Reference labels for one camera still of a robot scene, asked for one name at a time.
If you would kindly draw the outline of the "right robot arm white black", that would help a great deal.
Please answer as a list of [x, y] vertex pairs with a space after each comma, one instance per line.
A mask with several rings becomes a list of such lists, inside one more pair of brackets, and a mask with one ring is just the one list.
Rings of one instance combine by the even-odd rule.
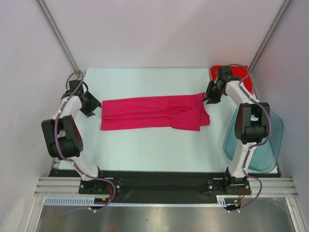
[[249, 189], [248, 167], [257, 147], [264, 145], [271, 135], [270, 106], [260, 102], [245, 87], [244, 81], [233, 75], [231, 65], [219, 67], [217, 77], [208, 84], [204, 101], [217, 104], [222, 96], [229, 96], [238, 107], [234, 126], [238, 140], [231, 164], [222, 180], [216, 186], [214, 181], [208, 185], [210, 191], [237, 195], [241, 189]]

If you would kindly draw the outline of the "magenta pink t shirt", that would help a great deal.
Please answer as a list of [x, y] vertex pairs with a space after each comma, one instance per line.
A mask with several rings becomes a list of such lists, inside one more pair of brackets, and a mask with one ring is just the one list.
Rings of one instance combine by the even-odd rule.
[[194, 95], [139, 97], [102, 102], [103, 131], [170, 127], [199, 131], [211, 124], [204, 93]]

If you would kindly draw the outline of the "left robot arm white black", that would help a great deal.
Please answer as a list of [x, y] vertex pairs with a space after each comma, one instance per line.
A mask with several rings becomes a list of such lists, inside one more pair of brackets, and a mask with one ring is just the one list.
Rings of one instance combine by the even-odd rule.
[[94, 116], [101, 103], [88, 89], [83, 89], [87, 87], [83, 81], [68, 81], [67, 87], [58, 112], [41, 123], [47, 150], [51, 157], [70, 164], [80, 175], [80, 194], [102, 194], [107, 182], [99, 167], [82, 155], [84, 144], [75, 123], [79, 112], [86, 117]]

